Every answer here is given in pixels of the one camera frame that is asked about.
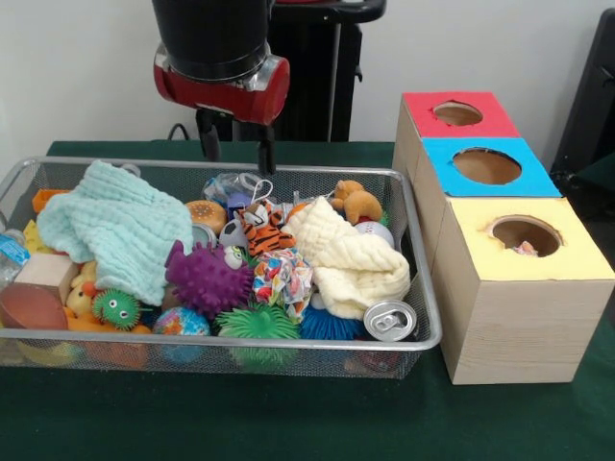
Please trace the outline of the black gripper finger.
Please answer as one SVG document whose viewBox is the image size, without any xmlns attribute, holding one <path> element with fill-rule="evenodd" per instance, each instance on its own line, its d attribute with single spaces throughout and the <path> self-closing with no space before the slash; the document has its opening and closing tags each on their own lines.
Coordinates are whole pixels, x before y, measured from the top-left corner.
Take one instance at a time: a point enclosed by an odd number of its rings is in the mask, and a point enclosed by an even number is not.
<svg viewBox="0 0 615 461">
<path fill-rule="evenodd" d="M 258 170 L 262 175 L 276 172 L 275 131 L 270 125 L 256 125 L 258 135 Z"/>
<path fill-rule="evenodd" d="M 200 144 L 204 156 L 211 162 L 219 161 L 221 157 L 218 132 L 214 124 L 215 115 L 216 113 L 209 109 L 196 110 L 196 124 Z"/>
</svg>

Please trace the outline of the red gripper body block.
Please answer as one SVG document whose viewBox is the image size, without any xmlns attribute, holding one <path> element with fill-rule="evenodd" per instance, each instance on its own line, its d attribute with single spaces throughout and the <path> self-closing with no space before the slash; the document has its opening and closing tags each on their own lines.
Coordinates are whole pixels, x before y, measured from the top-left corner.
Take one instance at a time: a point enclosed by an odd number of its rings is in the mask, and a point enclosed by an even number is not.
<svg viewBox="0 0 615 461">
<path fill-rule="evenodd" d="M 283 111 L 290 84 L 287 59 L 269 55 L 259 70 L 229 83 L 198 82 L 170 66 L 161 44 L 154 58 L 154 81 L 160 96 L 194 109 L 226 113 L 240 122 L 270 125 Z"/>
</svg>

